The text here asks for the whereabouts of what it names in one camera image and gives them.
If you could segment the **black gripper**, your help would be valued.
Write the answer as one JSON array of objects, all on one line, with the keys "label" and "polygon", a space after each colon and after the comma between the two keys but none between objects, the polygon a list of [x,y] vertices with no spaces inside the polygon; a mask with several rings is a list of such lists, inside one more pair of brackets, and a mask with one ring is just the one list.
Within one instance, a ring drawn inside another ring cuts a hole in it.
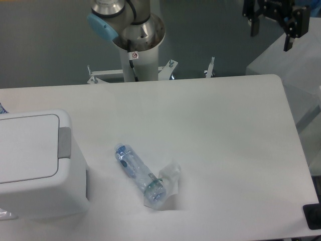
[{"label": "black gripper", "polygon": [[243,1],[242,16],[251,24],[251,37],[259,33],[261,15],[279,23],[285,22],[285,52],[292,48],[294,39],[302,37],[309,30],[309,5],[299,5],[295,1]]}]

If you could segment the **silver robot arm blue cap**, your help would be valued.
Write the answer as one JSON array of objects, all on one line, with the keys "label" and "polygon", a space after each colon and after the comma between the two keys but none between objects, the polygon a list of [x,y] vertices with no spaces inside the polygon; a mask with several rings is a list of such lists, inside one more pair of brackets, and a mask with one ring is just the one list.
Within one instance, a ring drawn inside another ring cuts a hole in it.
[{"label": "silver robot arm blue cap", "polygon": [[[91,1],[87,21],[102,39],[114,42],[128,51],[146,51],[156,47],[165,37],[161,19],[150,11],[150,1]],[[311,7],[295,1],[244,1],[242,15],[251,26],[252,37],[258,35],[260,16],[277,21],[285,32],[284,51],[295,39],[309,30]]]}]

